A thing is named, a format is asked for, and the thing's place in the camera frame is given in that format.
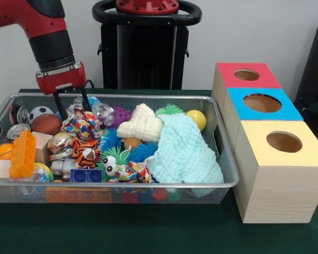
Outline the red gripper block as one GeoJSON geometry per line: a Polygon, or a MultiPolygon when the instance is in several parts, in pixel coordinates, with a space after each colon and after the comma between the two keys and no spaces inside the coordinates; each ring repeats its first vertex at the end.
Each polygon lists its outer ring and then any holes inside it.
{"type": "Polygon", "coordinates": [[[82,94],[84,111],[91,111],[88,96],[85,90],[86,75],[81,61],[75,62],[69,67],[49,72],[36,72],[36,80],[39,88],[45,94],[53,94],[55,103],[63,120],[67,119],[67,112],[60,101],[60,90],[79,88],[82,94]]]}

